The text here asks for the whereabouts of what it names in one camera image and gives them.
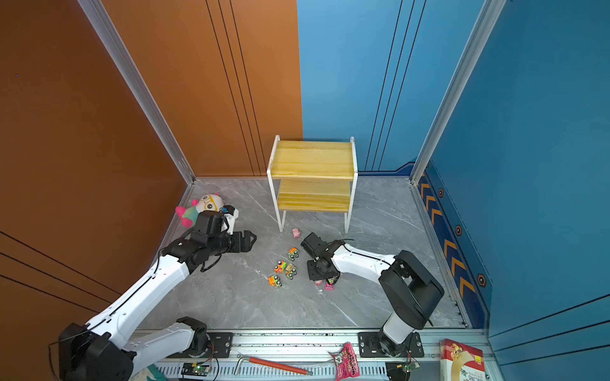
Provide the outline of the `aluminium corner post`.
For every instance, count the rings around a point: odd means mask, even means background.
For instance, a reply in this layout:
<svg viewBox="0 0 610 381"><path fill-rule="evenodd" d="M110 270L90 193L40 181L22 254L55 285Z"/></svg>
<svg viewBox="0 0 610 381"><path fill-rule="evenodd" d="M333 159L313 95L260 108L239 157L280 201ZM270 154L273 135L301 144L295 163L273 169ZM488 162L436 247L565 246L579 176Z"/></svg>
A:
<svg viewBox="0 0 610 381"><path fill-rule="evenodd" d="M103 3L99 0L78 3L182 178L192 185L195 173Z"/></svg>
<svg viewBox="0 0 610 381"><path fill-rule="evenodd" d="M413 186L419 184L506 2L484 1L411 172L410 180Z"/></svg>

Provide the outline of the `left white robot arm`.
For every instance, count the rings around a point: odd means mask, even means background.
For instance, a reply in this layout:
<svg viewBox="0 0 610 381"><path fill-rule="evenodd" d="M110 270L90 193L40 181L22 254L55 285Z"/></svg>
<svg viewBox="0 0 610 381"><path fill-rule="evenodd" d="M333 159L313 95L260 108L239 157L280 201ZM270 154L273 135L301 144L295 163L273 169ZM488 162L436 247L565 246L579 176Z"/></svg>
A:
<svg viewBox="0 0 610 381"><path fill-rule="evenodd" d="M157 304L194 271L210 270L211 258L249 252L257 237L234 229L233 206L203 211L193 227L160 250L156 262L128 291L85 325L72 323L57 341L60 380L128 380L175 353L211 353L207 325L182 317L141 339L130 338Z"/></svg>

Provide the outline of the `pink snack packet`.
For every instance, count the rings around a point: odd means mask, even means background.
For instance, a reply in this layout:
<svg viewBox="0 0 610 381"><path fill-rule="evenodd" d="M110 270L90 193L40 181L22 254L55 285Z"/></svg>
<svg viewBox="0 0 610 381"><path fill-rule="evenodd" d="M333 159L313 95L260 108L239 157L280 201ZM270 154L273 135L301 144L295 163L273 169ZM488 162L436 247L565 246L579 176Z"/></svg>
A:
<svg viewBox="0 0 610 381"><path fill-rule="evenodd" d="M335 365L335 380L357 378L361 375L357 356L350 342L346 342L338 352L330 352Z"/></svg>

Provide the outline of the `teal cloth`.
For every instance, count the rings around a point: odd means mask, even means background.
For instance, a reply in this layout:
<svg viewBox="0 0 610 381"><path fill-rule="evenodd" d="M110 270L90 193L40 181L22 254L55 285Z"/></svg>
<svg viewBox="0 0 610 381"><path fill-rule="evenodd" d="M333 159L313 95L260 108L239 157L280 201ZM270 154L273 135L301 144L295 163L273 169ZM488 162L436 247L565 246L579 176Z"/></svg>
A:
<svg viewBox="0 0 610 381"><path fill-rule="evenodd" d="M149 367L139 371L130 378L130 381L167 381L165 375L155 366L150 365Z"/></svg>

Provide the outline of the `aluminium corner post right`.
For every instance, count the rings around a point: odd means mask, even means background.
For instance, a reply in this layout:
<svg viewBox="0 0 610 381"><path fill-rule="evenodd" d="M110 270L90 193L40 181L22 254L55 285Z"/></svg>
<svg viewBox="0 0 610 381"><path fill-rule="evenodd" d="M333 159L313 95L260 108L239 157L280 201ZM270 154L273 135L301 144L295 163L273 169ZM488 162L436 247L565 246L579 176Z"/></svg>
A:
<svg viewBox="0 0 610 381"><path fill-rule="evenodd" d="M410 180L413 186L419 184L506 2L484 1L411 172Z"/></svg>

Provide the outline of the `green toy truck middle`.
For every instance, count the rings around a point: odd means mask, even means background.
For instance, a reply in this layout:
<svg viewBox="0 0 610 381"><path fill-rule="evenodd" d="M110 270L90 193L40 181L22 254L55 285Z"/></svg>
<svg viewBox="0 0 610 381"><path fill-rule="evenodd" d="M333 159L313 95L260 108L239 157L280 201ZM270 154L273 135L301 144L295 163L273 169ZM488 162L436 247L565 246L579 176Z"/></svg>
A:
<svg viewBox="0 0 610 381"><path fill-rule="evenodd" d="M296 266L294 266L293 264L287 264L287 266L284 269L284 274L286 274L286 276L289 279L293 279L294 276L296 275L296 273L297 273Z"/></svg>

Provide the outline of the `white shelf frame with wood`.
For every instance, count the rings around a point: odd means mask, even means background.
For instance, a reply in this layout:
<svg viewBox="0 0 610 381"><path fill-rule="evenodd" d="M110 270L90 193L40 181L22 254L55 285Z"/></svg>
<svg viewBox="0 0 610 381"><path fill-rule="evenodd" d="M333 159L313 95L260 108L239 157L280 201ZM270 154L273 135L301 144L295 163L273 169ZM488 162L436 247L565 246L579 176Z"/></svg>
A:
<svg viewBox="0 0 610 381"><path fill-rule="evenodd" d="M359 175L353 137L331 142L275 136L266 175L279 231L289 211L343 214L349 231Z"/></svg>

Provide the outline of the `aluminium corner post left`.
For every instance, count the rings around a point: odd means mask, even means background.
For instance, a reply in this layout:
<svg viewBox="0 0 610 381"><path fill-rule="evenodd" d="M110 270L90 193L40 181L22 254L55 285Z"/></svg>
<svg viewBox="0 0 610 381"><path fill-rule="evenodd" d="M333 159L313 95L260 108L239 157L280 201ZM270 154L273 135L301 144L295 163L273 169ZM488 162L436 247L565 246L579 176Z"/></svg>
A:
<svg viewBox="0 0 610 381"><path fill-rule="evenodd" d="M78 3L182 178L192 185L195 173L103 3L99 0Z"/></svg>

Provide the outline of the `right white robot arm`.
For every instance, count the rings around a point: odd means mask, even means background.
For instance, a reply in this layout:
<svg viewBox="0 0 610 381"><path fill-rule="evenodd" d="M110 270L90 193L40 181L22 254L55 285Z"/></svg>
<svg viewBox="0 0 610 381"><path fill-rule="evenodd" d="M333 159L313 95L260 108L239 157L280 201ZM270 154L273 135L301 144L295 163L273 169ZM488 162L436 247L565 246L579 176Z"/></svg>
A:
<svg viewBox="0 0 610 381"><path fill-rule="evenodd" d="M396 255L360 250L343 240L325 242L311 233L301 248L310 255L311 281L354 275L381 286L392 314L380 328L369 356L406 357L416 331L430 322L445 295L443 286L412 252Z"/></svg>

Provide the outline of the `plush doll pink white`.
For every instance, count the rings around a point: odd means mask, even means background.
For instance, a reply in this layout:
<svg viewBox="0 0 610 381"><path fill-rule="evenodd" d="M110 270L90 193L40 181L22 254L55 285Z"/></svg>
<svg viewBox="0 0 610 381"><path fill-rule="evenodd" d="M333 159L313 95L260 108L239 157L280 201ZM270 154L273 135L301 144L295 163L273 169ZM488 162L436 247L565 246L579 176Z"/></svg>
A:
<svg viewBox="0 0 610 381"><path fill-rule="evenodd" d="M203 211L222 211L225 204L219 194L206 194L200 199L193 199L189 207L177 206L175 211L180 223L185 228L192 228Z"/></svg>

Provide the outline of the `red handled tool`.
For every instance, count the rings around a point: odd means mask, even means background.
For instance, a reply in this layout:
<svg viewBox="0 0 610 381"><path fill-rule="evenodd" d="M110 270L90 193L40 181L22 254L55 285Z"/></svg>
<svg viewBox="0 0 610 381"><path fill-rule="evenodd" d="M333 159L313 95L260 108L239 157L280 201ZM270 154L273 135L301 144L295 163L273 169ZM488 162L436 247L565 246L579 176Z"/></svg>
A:
<svg viewBox="0 0 610 381"><path fill-rule="evenodd" d="M264 366L267 368L273 368L273 369L278 369L281 371L287 371L290 373L295 373L298 375L302 375L302 376L312 376L313 372L312 371L308 371L306 369L303 368L297 368L297 367L293 367L291 365L287 365L287 364L281 364L278 362L274 362L274 361L269 361L269 360L262 360L260 358L257 357L240 357L238 359L238 363L235 366L235 369L233 371L233 375L237 376L240 373L241 370L241 365L245 362L251 363L251 364L256 364L256 365L260 365L260 366Z"/></svg>

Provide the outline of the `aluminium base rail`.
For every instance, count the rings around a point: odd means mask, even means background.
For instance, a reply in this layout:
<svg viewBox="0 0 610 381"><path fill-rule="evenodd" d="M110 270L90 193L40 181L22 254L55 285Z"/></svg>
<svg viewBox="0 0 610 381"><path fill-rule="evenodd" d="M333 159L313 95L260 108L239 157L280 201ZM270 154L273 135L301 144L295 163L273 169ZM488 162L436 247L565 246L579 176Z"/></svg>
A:
<svg viewBox="0 0 610 381"><path fill-rule="evenodd" d="M275 330L233 330L228 342L215 346L216 350L226 352L226 358L209 359L203 357L199 362L210 364L211 373L202 378L181 378L183 363L196 360L183 355L159 360L156 367L168 380L333 380L335 365L329 355L338 352L346 342L350 342L357 356L360 380L386 380L386 362L411 362L416 360L421 368L413 371L410 380L438 380L440 378L440 341L451 339L461 344L481 349L485 357L486 380L502 380L500 367L492 353L491 346L482 330L425 328L419 338L414 339L406 357L371 357L362 353L367 348L360 343L361 338L376 336L375 329L275 329ZM240 357L257 357L281 364L291 365L312 371L312 376L302 376L287 371L267 368L245 362L240 373L233 375Z"/></svg>

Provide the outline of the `green orange toy truck top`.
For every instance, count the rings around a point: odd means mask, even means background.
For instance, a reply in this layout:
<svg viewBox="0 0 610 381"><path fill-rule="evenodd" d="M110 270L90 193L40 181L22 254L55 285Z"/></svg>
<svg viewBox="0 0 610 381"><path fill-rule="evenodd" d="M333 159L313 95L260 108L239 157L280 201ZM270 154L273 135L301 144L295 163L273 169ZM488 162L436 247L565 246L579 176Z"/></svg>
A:
<svg viewBox="0 0 610 381"><path fill-rule="evenodd" d="M288 251L288 258L289 258L290 261L295 261L295 259L298 258L299 256L300 256L299 255L299 250L297 248L295 248L295 247L291 248Z"/></svg>

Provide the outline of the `orange green toy truck bottom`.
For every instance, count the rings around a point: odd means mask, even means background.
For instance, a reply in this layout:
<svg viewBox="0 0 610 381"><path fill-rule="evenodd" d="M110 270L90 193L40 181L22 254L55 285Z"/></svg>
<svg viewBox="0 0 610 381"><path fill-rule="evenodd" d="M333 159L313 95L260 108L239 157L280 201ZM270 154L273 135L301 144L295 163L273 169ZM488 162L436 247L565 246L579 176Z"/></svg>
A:
<svg viewBox="0 0 610 381"><path fill-rule="evenodd" d="M268 283L271 287L278 288L282 287L282 282L279 276L270 276L268 277Z"/></svg>

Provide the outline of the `red white box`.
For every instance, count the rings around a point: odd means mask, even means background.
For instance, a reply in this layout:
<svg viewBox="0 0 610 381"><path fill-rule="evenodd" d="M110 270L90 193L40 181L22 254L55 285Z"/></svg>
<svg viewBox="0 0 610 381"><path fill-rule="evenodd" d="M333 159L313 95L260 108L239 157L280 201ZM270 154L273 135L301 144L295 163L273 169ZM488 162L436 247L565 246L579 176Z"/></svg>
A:
<svg viewBox="0 0 610 381"><path fill-rule="evenodd" d="M485 357L481 349L451 339L440 341L441 381L484 381Z"/></svg>

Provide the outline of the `circuit board right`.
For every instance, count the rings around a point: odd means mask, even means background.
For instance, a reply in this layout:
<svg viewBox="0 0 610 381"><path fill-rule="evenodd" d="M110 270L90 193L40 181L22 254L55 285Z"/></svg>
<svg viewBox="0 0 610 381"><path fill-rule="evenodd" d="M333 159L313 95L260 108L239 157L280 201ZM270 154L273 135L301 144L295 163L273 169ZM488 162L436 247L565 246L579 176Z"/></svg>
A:
<svg viewBox="0 0 610 381"><path fill-rule="evenodd" d="M421 368L420 363L416 360L411 362L386 362L385 366L389 381L409 381L413 371Z"/></svg>

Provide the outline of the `green circuit board left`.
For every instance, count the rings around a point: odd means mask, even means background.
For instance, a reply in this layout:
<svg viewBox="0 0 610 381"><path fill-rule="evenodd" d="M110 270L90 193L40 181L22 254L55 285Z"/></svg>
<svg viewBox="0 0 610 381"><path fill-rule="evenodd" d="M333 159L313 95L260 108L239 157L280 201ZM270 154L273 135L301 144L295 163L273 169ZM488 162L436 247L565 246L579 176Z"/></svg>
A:
<svg viewBox="0 0 610 381"><path fill-rule="evenodd" d="M183 363L182 369L180 371L181 378L202 378L208 377L211 373L212 366L210 364L205 364L203 362L195 362L195 363Z"/></svg>

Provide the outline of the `orange toy truck middle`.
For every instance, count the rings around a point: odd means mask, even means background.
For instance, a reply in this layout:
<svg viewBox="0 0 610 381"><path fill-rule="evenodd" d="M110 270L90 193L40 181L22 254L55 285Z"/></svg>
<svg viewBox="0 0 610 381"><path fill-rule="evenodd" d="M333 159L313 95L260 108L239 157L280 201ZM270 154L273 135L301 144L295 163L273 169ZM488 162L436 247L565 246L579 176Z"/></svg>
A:
<svg viewBox="0 0 610 381"><path fill-rule="evenodd" d="M284 273L288 264L285 261L278 261L276 267L274 268L275 273Z"/></svg>

